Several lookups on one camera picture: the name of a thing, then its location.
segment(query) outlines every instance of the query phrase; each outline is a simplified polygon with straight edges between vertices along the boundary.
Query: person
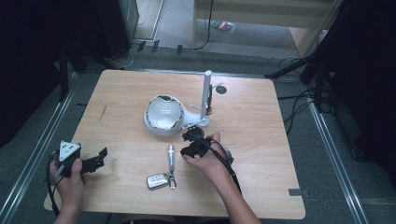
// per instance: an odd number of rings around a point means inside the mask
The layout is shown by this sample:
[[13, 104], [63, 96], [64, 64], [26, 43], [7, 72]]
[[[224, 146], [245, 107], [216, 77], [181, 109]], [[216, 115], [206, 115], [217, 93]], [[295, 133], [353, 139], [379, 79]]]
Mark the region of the person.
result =
[[[220, 133], [213, 133], [208, 138], [220, 142]], [[225, 157], [224, 152], [217, 143], [212, 143], [211, 146], [221, 156]], [[187, 164], [200, 170], [202, 175], [212, 183], [224, 202], [230, 223], [261, 224], [230, 178], [228, 170], [211, 150], [208, 150], [202, 158], [192, 158], [188, 155], [183, 155], [183, 159]], [[55, 220], [56, 224], [77, 223], [78, 221], [83, 205], [85, 180], [84, 175], [80, 175], [81, 168], [81, 159], [76, 159], [71, 169], [70, 178], [63, 178], [57, 186], [57, 190], [62, 198], [62, 208], [60, 215]], [[54, 175], [57, 169], [57, 164], [54, 161], [49, 171]]]

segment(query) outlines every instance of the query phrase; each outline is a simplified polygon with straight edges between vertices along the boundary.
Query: car key fob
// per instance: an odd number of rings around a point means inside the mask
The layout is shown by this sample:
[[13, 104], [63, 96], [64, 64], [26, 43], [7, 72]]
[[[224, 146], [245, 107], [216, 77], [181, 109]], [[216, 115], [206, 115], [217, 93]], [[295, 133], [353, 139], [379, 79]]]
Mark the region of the car key fob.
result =
[[149, 189], [158, 189], [163, 186], [167, 186], [168, 181], [169, 180], [168, 180], [167, 174], [148, 176], [148, 188]]

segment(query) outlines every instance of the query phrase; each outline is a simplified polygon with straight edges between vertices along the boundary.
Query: dark fabric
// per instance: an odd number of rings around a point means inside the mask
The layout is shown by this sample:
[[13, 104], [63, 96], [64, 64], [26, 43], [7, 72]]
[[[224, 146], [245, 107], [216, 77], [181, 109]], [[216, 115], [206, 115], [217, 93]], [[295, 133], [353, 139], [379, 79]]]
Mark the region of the dark fabric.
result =
[[60, 74], [53, 64], [43, 34], [41, 12], [6, 5], [0, 35], [0, 147], [8, 143], [54, 90]]
[[394, 1], [359, 1], [331, 50], [332, 88], [361, 129], [350, 138], [390, 178], [396, 176], [395, 10]]
[[[134, 221], [134, 224], [175, 224], [175, 223], [168, 221], [161, 221], [161, 220], [141, 219]], [[216, 220], [203, 222], [202, 224], [230, 224], [230, 219], [228, 218], [216, 219]]]

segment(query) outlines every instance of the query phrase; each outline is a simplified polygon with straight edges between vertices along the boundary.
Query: black cable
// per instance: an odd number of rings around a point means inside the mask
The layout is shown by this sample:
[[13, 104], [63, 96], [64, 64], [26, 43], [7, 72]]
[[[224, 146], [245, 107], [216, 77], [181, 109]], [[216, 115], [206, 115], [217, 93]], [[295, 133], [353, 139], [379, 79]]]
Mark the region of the black cable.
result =
[[113, 214], [112, 213], [109, 213], [108, 214], [108, 217], [107, 217], [107, 219], [106, 219], [106, 224], [108, 224], [109, 222], [110, 222], [110, 219], [111, 219], [111, 216], [112, 216]]
[[[204, 142], [203, 140], [201, 140], [201, 139], [195, 137], [193, 134], [189, 134], [189, 136], [191, 136], [192, 138], [194, 138], [196, 141], [199, 141], [201, 144], [203, 144], [203, 145], [206, 146], [208, 149], [210, 149], [210, 150], [213, 152], [213, 154], [215, 154], [215, 156], [221, 161], [221, 163], [223, 163], [223, 165], [225, 166], [225, 168], [228, 170], [228, 172], [229, 172], [230, 175], [231, 175], [231, 179], [232, 179], [233, 182], [235, 183], [235, 185], [236, 185], [236, 187], [238, 188], [239, 192], [242, 194], [242, 190], [241, 190], [241, 187], [239, 186], [239, 181], [238, 181], [238, 178], [236, 177], [236, 173], [235, 173], [235, 171], [233, 170], [233, 168], [231, 167], [231, 165], [228, 163], [228, 160], [225, 160], [225, 159], [224, 159], [213, 147], [211, 147], [210, 145], [208, 145], [208, 144], [207, 144], [206, 142]], [[221, 145], [220, 142], [218, 142], [218, 141], [216, 141], [216, 140], [214, 140], [214, 139], [212, 139], [212, 141], [214, 141], [215, 143], [217, 143], [217, 144], [220, 146], [221, 150], [223, 150], [224, 153], [226, 153], [225, 150], [224, 150], [224, 148], [223, 148], [223, 146]]]
[[297, 107], [297, 110], [296, 110], [296, 105], [297, 105], [298, 100], [300, 98], [302, 98], [302, 97], [305, 97], [306, 95], [308, 95], [308, 96], [312, 95], [312, 94], [306, 94], [308, 91], [312, 91], [312, 90], [314, 90], [314, 89], [309, 89], [309, 90], [303, 91], [300, 95], [297, 95], [297, 96], [287, 97], [287, 98], [296, 98], [296, 99], [294, 100], [294, 103], [293, 103], [293, 107], [292, 107], [292, 110], [291, 110], [291, 115], [283, 120], [284, 124], [286, 124], [286, 122], [290, 121], [290, 125], [289, 125], [289, 128], [286, 130], [286, 134], [289, 134], [289, 132], [291, 130], [291, 127], [293, 126], [294, 116], [296, 114], [304, 111], [306, 109], [306, 107], [310, 104], [310, 103], [305, 103], [303, 105], [300, 105], [299, 107]]
[[54, 154], [51, 157], [49, 157], [49, 161], [48, 161], [48, 164], [47, 164], [47, 190], [49, 192], [49, 198], [50, 198], [50, 201], [52, 203], [52, 205], [51, 205], [52, 210], [55, 213], [55, 216], [57, 217], [57, 216], [59, 216], [59, 208], [56, 205], [55, 198], [53, 196], [53, 192], [52, 192], [52, 190], [50, 188], [50, 164], [53, 162], [53, 160], [56, 158], [56, 156], [57, 155]]
[[198, 49], [189, 49], [189, 50], [200, 50], [200, 49], [203, 49], [206, 46], [206, 44], [209, 42], [209, 38], [210, 38], [210, 22], [212, 21], [213, 2], [214, 2], [214, 0], [212, 0], [210, 2], [209, 22], [207, 23], [207, 39], [206, 39], [206, 42]]
[[296, 69], [300, 68], [301, 66], [303, 66], [305, 64], [317, 67], [318, 65], [316, 63], [311, 63], [310, 62], [314, 58], [314, 53], [317, 50], [318, 50], [318, 46], [316, 46], [307, 56], [303, 57], [302, 59], [296, 59], [296, 60], [298, 60], [297, 63], [291, 63], [289, 66], [283, 68], [282, 70], [274, 72], [273, 74], [266, 74], [264, 76], [268, 77], [268, 78], [279, 78], [279, 77], [282, 77], [282, 76], [286, 75], [287, 73], [289, 73], [291, 71], [297, 72]]
[[61, 183], [61, 180], [63, 180], [63, 179], [64, 179], [64, 176], [62, 176], [61, 179], [55, 184], [55, 187], [53, 187], [53, 190], [52, 190], [53, 195], [55, 195], [55, 190], [58, 187], [59, 183]]
[[314, 98], [314, 95], [308, 93], [308, 94], [303, 94], [303, 95], [281, 96], [281, 97], [278, 97], [277, 100], [279, 100], [279, 101], [288, 100], [288, 99], [293, 99], [293, 98], [297, 98], [297, 97]]
[[[277, 69], [278, 69], [279, 71], [282, 70], [282, 68], [280, 68], [280, 65], [281, 65], [284, 61], [286, 61], [286, 60], [290, 60], [290, 64], [288, 65], [288, 66], [290, 66], [290, 65], [292, 65], [295, 61], [299, 62], [299, 61], [301, 61], [301, 60], [303, 60], [303, 59], [297, 59], [297, 58], [284, 58], [284, 59], [280, 60], [279, 63], [277, 63]], [[298, 72], [296, 69], [294, 69], [293, 71], [294, 71], [295, 73], [297, 73], [298, 75], [301, 74], [301, 72]]]

